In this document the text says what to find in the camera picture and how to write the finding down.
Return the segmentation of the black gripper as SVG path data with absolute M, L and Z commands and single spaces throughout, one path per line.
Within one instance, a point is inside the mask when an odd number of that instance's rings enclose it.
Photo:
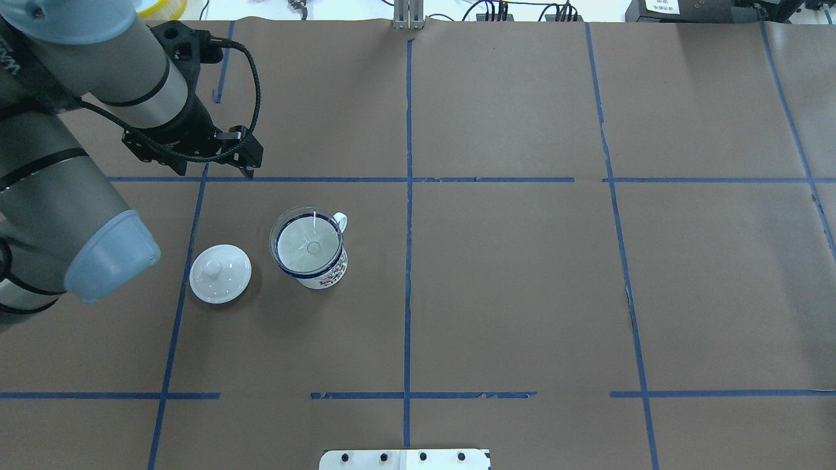
M 190 136 L 179 142 L 150 145 L 137 132 L 123 131 L 122 143 L 143 163 L 158 163 L 184 176 L 189 163 L 217 163 L 236 167 L 252 180 L 262 167 L 263 146 L 244 125 L 227 132 L 214 130 L 206 136 Z

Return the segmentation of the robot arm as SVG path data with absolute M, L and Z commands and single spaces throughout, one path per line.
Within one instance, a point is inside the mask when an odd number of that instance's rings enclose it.
M 247 126 L 222 131 L 196 88 L 201 65 L 238 50 L 253 75 Z M 2 331 L 64 294 L 93 303 L 159 261 L 161 250 L 60 118 L 89 110 L 122 129 L 143 163 L 262 164 L 253 54 L 179 21 L 150 27 L 131 1 L 2 2 Z

